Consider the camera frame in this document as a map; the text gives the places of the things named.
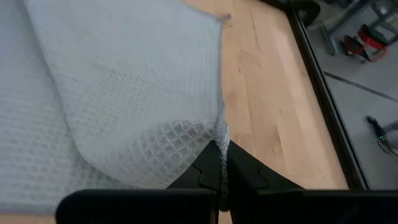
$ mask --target wooden tabletop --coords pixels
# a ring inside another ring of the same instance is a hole
[[[223,97],[231,140],[306,189],[347,189],[286,15],[254,0],[186,0],[231,14],[223,32]],[[0,223],[53,223],[0,215]],[[231,223],[228,213],[220,223]]]

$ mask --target metal stand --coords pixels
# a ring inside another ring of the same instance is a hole
[[[375,1],[370,1],[370,0],[360,0],[358,3],[356,3],[355,6],[353,6],[351,9],[348,9],[347,13],[343,16],[343,18],[338,21],[336,25],[334,25],[330,30],[328,30],[324,25],[321,26],[321,32],[323,36],[326,39],[326,44],[329,48],[330,54],[335,55],[337,53],[337,46],[336,42],[333,39],[333,34],[342,28],[353,16],[356,14],[364,11],[367,7],[371,7],[372,10],[376,13],[377,15],[377,20],[374,21],[369,28],[375,29],[376,27],[380,26],[389,32],[392,32],[395,36],[388,40],[388,46],[396,43],[398,41],[398,29],[393,27],[392,25],[388,24],[386,20],[390,18],[395,11],[398,9],[398,2],[397,0],[389,0],[389,10],[386,14],[383,14],[377,9],[375,5]]]
[[[355,6],[353,6],[351,9],[348,9],[346,14],[341,18],[336,25],[334,25],[331,29],[327,29],[325,25],[321,26],[321,32],[323,36],[325,37],[326,44],[328,46],[329,52],[332,55],[335,55],[337,53],[337,45],[335,40],[333,39],[332,35],[341,27],[343,27],[349,19],[351,19],[353,16],[355,16],[357,13],[363,11],[366,9],[368,6],[370,6],[370,1],[369,0],[360,0]]]

